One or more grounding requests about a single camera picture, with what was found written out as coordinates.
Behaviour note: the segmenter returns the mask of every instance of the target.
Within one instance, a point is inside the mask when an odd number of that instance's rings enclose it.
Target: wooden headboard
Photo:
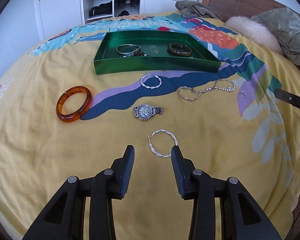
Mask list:
[[[202,3],[219,13],[224,22],[232,16],[250,18],[274,8],[286,7],[274,0],[202,0]]]

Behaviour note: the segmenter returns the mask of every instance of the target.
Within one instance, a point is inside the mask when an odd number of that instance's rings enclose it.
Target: small ring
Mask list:
[[[173,133],[171,133],[171,132],[169,132],[169,131],[167,131],[167,130],[164,130],[164,129],[156,130],[156,131],[154,131],[154,132],[152,133],[151,136],[148,136],[148,139],[149,139],[149,146],[150,146],[150,148],[151,148],[151,151],[152,151],[153,153],[155,153],[155,155],[157,155],[158,157],[168,158],[168,157],[171,156],[171,153],[170,153],[169,155],[162,155],[162,154],[158,153],[158,152],[153,148],[152,143],[151,143],[151,141],[150,141],[150,138],[151,138],[153,135],[155,135],[156,133],[158,133],[158,132],[165,132],[165,133],[171,135],[171,137],[172,137],[173,140],[174,140],[174,144],[175,144],[175,145],[178,145],[178,140],[176,139],[176,137],[175,137],[175,135],[174,135]]]
[[[246,93],[244,91],[240,91],[240,97],[246,98]]]
[[[132,47],[136,47],[136,49],[134,51],[130,51],[130,52],[119,52],[119,48],[121,47],[128,47],[128,46],[132,46]],[[124,55],[124,56],[127,56],[127,57],[131,57],[133,56],[134,53],[136,53],[137,51],[141,50],[141,47],[139,45],[134,45],[134,44],[121,44],[117,47],[117,53],[120,54],[120,55]]]
[[[62,106],[63,106],[64,102],[70,96],[72,96],[72,95],[74,95],[76,93],[84,93],[84,94],[86,94],[87,98],[86,98],[85,102],[74,113],[71,113],[71,114],[62,114],[61,110],[62,110]],[[77,86],[77,87],[70,88],[70,89],[68,89],[66,92],[64,92],[62,94],[62,96],[59,98],[59,100],[57,102],[57,106],[56,106],[57,116],[63,122],[73,122],[73,121],[76,121],[76,120],[78,120],[81,116],[83,116],[88,111],[91,101],[92,101],[91,92],[86,87]]]
[[[159,79],[159,85],[157,85],[157,86],[155,86],[155,87],[149,87],[149,86],[145,85],[145,84],[143,83],[143,79],[144,79],[146,76],[151,76],[151,77],[155,77],[155,78]],[[159,78],[159,77],[156,76],[156,75],[152,75],[152,74],[150,74],[150,73],[147,73],[147,74],[145,74],[142,78],[140,78],[140,82],[141,82],[141,85],[142,85],[143,87],[148,88],[148,89],[155,89],[155,88],[158,88],[158,87],[161,86],[161,84],[162,84],[161,78]]]
[[[181,43],[170,43],[168,45],[168,51],[179,56],[190,57],[192,50],[189,46]]]

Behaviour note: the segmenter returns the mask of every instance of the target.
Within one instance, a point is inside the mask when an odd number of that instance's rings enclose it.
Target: amber bangle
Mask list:
[[[73,94],[76,94],[76,93],[84,93],[84,94],[86,94],[87,98],[86,98],[85,102],[74,113],[72,113],[72,114],[62,114],[61,110],[62,110],[62,106],[63,106],[64,102],[70,96],[72,96]],[[83,116],[88,111],[91,101],[92,101],[91,92],[86,87],[77,86],[77,87],[70,88],[69,90],[67,90],[66,92],[64,92],[62,94],[62,96],[59,98],[59,100],[57,102],[57,106],[56,106],[57,116],[63,122],[73,122],[73,121],[76,121],[76,120],[78,120],[81,116]]]
[[[190,57],[192,50],[189,46],[181,43],[170,43],[168,45],[168,51],[179,56]]]

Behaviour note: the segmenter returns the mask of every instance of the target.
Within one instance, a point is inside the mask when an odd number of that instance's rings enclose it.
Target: yellow duvet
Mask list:
[[[237,177],[281,237],[287,235],[300,193],[300,110],[273,92],[282,88],[300,96],[300,72],[222,25],[175,13],[106,19],[52,37],[11,66],[0,79],[0,222],[14,240],[23,237],[69,176],[95,176],[122,157],[128,144],[135,148],[135,162],[128,193],[113,201],[117,239],[187,239],[192,201],[178,194],[170,158],[150,150],[148,136],[159,129],[176,136],[196,168],[214,178]],[[189,33],[221,67],[217,73],[152,71],[162,80],[157,89],[141,86],[147,71],[96,75],[93,58],[105,33],[134,29]],[[181,86],[202,90],[223,78],[235,84],[233,92],[212,90],[193,102],[177,92]],[[148,76],[144,82],[156,86],[158,81]],[[90,109],[81,120],[62,122],[56,103],[78,85],[91,90]],[[75,111],[84,99],[72,96],[64,111]],[[133,108],[143,103],[164,112],[139,120]],[[151,142],[167,155],[174,145],[165,133]],[[220,239],[219,212],[216,220]]]

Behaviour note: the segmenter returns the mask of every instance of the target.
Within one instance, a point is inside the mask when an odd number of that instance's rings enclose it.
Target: silver chain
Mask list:
[[[169,132],[169,131],[167,131],[167,130],[164,130],[164,129],[156,130],[156,131],[154,131],[154,132],[152,133],[152,135],[149,135],[149,136],[148,136],[148,139],[149,139],[149,146],[150,146],[150,148],[151,148],[151,151],[152,151],[153,153],[155,153],[155,155],[157,155],[158,157],[168,158],[168,157],[171,156],[171,153],[170,153],[169,155],[162,155],[162,154],[158,153],[158,152],[153,148],[152,143],[151,143],[151,141],[150,141],[150,138],[151,138],[153,135],[155,135],[156,133],[158,133],[158,132],[165,132],[165,133],[171,135],[171,137],[174,139],[174,144],[175,144],[175,145],[178,145],[178,140],[176,139],[176,137],[175,137],[175,135],[174,135],[173,133],[171,133],[171,132]]]
[[[232,84],[232,87],[228,87],[228,88],[217,87],[217,86],[216,86],[217,82],[218,82],[218,81],[221,81],[221,80],[225,80],[225,81],[230,82],[230,83]],[[194,93],[199,93],[199,94],[197,95],[196,98],[193,98],[193,99],[186,98],[186,97],[181,93],[181,89],[189,89],[189,90],[191,90],[192,92],[194,92]],[[234,89],[235,89],[235,85],[234,85],[234,83],[233,83],[232,81],[230,81],[230,80],[228,80],[228,79],[226,79],[226,78],[222,78],[222,79],[216,80],[213,87],[210,87],[210,88],[207,88],[207,89],[204,89],[204,90],[194,90],[194,88],[190,88],[190,87],[179,87],[179,88],[178,88],[178,92],[179,92],[180,96],[181,96],[183,99],[185,99],[185,100],[187,100],[187,101],[195,101],[195,100],[197,100],[203,93],[212,91],[212,90],[214,90],[214,89],[222,90],[222,91],[225,91],[225,92],[232,92],[232,91],[234,91]]]
[[[146,76],[151,76],[151,77],[155,77],[155,78],[159,79],[159,85],[157,85],[157,86],[155,86],[155,87],[149,87],[149,86],[145,85],[145,84],[143,83],[143,79],[144,79]],[[156,75],[152,75],[152,74],[150,74],[150,73],[147,73],[147,74],[145,74],[142,78],[140,78],[140,82],[141,82],[141,85],[142,85],[143,87],[149,88],[149,89],[155,89],[155,88],[158,88],[158,87],[161,86],[161,84],[162,84],[161,78],[159,78],[159,77],[156,76]]]

